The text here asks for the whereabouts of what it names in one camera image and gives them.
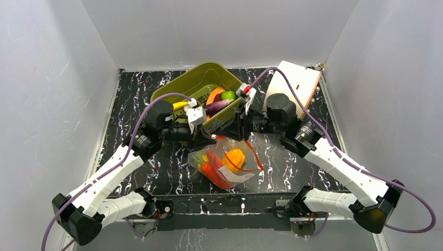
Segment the yellow toy pepper small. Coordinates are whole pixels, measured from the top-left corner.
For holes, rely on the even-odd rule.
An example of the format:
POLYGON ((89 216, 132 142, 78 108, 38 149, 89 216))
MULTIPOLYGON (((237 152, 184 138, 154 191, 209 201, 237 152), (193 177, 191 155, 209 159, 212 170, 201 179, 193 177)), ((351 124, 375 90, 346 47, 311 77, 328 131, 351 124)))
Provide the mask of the yellow toy pepper small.
POLYGON ((222 166, 226 165, 227 168, 234 174, 239 172, 239 168, 242 168, 246 161, 246 156, 241 149, 230 150, 222 159, 222 166))

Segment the red toy chili pepper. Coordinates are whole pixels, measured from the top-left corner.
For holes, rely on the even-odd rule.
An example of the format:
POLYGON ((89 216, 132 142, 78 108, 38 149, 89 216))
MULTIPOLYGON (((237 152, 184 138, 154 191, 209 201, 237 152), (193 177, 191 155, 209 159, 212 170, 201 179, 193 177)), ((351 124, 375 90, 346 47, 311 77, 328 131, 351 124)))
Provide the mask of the red toy chili pepper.
POLYGON ((223 180, 227 181, 226 177, 219 171, 219 169, 222 167, 222 161, 220 157, 214 153, 211 150, 206 151, 206 155, 209 160, 209 171, 208 171, 208 177, 211 181, 217 181, 217 180, 223 180))

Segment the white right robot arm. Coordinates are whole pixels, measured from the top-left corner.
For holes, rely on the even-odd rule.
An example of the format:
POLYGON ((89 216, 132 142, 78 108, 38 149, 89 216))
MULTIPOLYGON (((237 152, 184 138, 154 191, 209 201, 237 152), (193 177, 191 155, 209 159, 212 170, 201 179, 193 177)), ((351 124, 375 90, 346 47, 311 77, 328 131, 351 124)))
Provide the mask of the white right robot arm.
POLYGON ((251 133, 278 135, 285 149, 322 168, 349 190, 326 192, 304 186, 291 201, 277 203, 275 214, 290 217, 327 212, 352 218, 371 233, 382 232, 398 204, 399 188, 351 167, 351 161, 329 144, 320 129, 297 117, 296 104, 285 94, 272 94, 266 112, 246 111, 246 105, 241 101, 235 116, 219 129, 220 135, 237 141, 246 141, 251 133))

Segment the clear zip bag orange zipper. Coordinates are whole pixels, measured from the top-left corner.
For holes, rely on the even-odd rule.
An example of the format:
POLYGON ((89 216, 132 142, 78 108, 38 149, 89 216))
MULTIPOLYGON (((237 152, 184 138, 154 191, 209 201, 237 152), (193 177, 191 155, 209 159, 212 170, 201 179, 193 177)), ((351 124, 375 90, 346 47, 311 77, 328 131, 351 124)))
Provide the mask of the clear zip bag orange zipper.
POLYGON ((188 164, 216 187, 228 190, 264 171, 256 150, 248 141, 235 141, 221 135, 212 135, 211 139, 214 144, 188 155, 188 164))

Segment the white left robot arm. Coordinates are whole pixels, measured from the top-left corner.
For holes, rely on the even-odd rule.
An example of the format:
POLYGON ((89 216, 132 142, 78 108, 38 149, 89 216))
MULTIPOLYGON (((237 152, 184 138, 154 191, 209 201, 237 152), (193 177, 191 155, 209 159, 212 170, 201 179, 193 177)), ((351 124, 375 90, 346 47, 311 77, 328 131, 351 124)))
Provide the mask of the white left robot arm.
POLYGON ((152 101, 137 120, 133 132, 111 158, 67 196, 59 193, 52 200, 54 220, 80 246, 89 244, 107 225, 132 215, 152 218, 161 214, 154 195, 137 188, 126 196, 107 200, 110 193, 130 173, 156 154, 165 140, 190 141, 209 138, 202 124, 206 111, 195 99, 187 101, 186 123, 174 122, 173 105, 152 101))

